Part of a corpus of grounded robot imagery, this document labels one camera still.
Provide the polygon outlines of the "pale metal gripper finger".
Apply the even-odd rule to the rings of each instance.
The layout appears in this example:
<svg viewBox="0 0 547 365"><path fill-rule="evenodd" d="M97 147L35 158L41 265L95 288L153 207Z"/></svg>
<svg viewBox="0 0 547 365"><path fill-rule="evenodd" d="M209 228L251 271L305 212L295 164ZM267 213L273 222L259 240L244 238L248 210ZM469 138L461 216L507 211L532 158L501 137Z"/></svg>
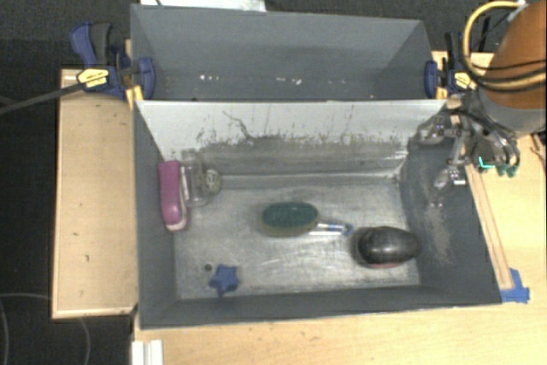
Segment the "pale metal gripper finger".
<svg viewBox="0 0 547 365"><path fill-rule="evenodd" d="M442 208L445 200L453 194L456 188L466 185L467 177L459 167L449 165L443 168L433 180L429 206L436 209Z"/></svg>
<svg viewBox="0 0 547 365"><path fill-rule="evenodd" d="M453 139L455 136L450 120L445 114L439 114L418 126L415 141L419 145L434 146L445 140Z"/></svg>

